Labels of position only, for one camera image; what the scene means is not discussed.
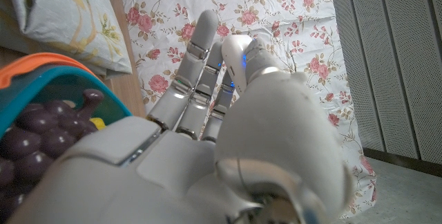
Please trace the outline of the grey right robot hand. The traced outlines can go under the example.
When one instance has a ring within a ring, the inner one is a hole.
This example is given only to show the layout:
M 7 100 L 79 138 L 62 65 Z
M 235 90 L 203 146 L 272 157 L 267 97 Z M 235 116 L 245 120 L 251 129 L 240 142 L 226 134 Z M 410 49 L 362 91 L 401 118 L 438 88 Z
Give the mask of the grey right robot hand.
M 241 96 L 214 107 L 208 136 L 191 94 L 215 49 L 217 17 L 200 15 L 177 86 L 152 110 L 81 139 L 10 217 L 11 223 L 330 223 L 353 196 L 337 132 L 304 73 L 281 70 L 260 40 L 233 42 L 223 59 Z

